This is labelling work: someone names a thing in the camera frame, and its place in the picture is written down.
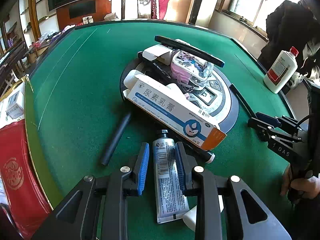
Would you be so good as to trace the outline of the person's right hand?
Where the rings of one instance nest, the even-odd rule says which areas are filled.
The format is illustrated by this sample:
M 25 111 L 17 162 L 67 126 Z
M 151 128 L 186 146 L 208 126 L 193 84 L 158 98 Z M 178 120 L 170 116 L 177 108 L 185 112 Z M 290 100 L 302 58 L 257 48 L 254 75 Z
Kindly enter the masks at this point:
M 297 191 L 304 192 L 303 197 L 314 199 L 319 195 L 320 192 L 320 185 L 319 185 L 319 178 L 316 176 L 312 176 L 308 179 L 306 178 L 298 178 L 292 180 L 291 168 L 288 165 L 283 173 L 283 183 L 281 186 L 281 196 L 287 194 L 289 187 L 295 189 Z

